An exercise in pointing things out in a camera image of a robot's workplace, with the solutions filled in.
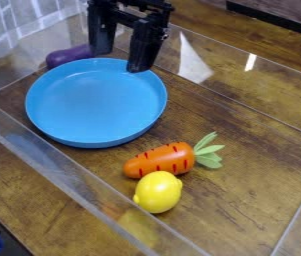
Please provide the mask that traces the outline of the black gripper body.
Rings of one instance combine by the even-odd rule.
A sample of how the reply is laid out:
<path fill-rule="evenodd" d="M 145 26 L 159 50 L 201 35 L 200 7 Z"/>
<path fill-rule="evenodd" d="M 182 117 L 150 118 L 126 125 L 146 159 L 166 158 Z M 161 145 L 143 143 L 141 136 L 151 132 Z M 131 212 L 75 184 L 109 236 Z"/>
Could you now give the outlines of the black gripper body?
<path fill-rule="evenodd" d="M 173 5 L 166 0 L 87 0 L 89 27 L 106 28 L 110 24 L 121 23 L 131 27 L 139 20 L 138 16 L 125 12 L 121 7 L 133 7 L 155 21 L 159 28 L 166 28 Z"/>

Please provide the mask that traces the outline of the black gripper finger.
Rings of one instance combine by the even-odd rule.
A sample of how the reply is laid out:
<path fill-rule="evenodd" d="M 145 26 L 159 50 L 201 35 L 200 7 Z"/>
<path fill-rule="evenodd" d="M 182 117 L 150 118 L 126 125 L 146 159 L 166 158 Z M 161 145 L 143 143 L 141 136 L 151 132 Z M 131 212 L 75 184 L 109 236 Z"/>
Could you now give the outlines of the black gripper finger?
<path fill-rule="evenodd" d="M 94 56 L 109 54 L 113 51 L 117 23 L 109 3 L 89 4 L 89 43 Z"/>
<path fill-rule="evenodd" d="M 154 21 L 139 19 L 134 23 L 127 61 L 129 72 L 138 73 L 151 68 L 166 38 L 166 29 Z"/>

